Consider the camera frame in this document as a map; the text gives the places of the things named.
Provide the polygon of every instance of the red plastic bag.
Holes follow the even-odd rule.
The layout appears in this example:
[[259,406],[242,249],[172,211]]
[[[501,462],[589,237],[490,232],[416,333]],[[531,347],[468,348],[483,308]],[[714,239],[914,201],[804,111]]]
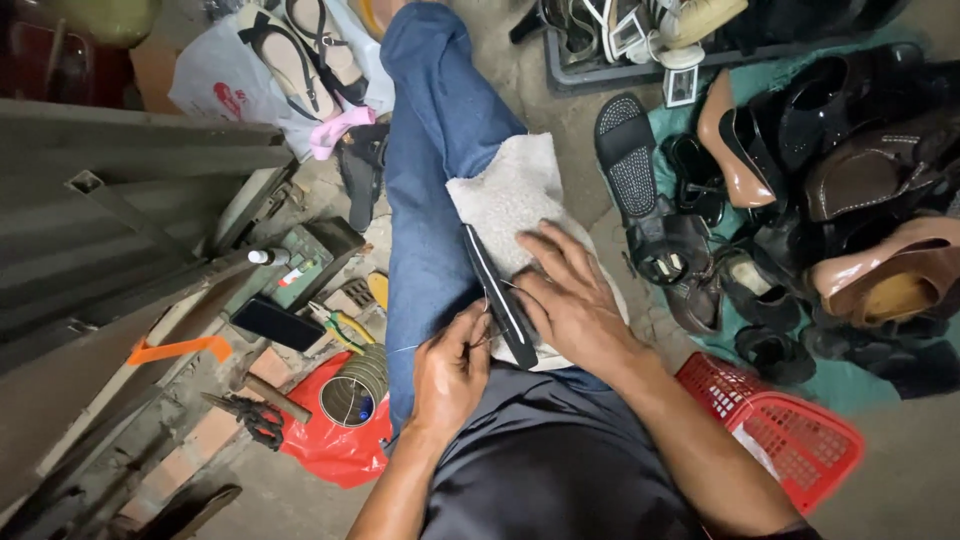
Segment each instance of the red plastic bag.
[[303,468],[344,489],[367,483],[383,473],[387,456],[380,439],[390,439],[390,408],[385,397],[373,418],[359,428],[337,426],[320,409],[320,389],[352,353],[339,353],[300,382],[287,397],[313,412],[307,424],[283,413],[280,451],[292,455]]

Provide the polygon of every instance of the hand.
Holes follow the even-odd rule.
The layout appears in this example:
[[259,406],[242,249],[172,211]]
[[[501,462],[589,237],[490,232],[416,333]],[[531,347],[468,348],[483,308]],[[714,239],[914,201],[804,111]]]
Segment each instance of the hand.
[[491,315],[479,299],[414,355],[414,410],[407,428],[444,447],[464,425],[490,378]]
[[520,233],[516,241],[546,273],[526,268],[513,289],[543,341],[611,385],[639,358],[660,364],[624,324],[596,257],[580,242],[546,220],[540,235]]

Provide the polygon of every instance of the pink cloth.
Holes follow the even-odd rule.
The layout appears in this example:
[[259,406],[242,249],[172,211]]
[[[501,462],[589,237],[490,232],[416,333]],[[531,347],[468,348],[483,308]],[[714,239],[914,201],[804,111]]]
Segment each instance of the pink cloth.
[[329,122],[314,128],[310,134],[310,151],[318,160],[327,160],[333,146],[353,126],[369,126],[376,122],[376,112],[369,107],[354,107]]

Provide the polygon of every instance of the wooden hammer handle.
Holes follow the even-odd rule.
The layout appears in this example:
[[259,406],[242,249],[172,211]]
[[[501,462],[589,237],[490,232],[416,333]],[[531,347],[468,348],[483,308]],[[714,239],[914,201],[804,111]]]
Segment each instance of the wooden hammer handle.
[[313,417],[313,413],[290,398],[284,396],[272,384],[266,382],[253,373],[248,373],[243,380],[243,385],[264,399],[268,404],[276,405],[280,410],[294,417],[294,420],[301,424],[306,424]]

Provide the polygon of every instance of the person's left hand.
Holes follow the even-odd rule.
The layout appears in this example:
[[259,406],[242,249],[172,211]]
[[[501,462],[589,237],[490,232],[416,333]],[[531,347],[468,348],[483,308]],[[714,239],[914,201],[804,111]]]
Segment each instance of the person's left hand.
[[490,377],[491,315],[479,299],[414,355],[414,410],[405,429],[446,446],[480,403]]

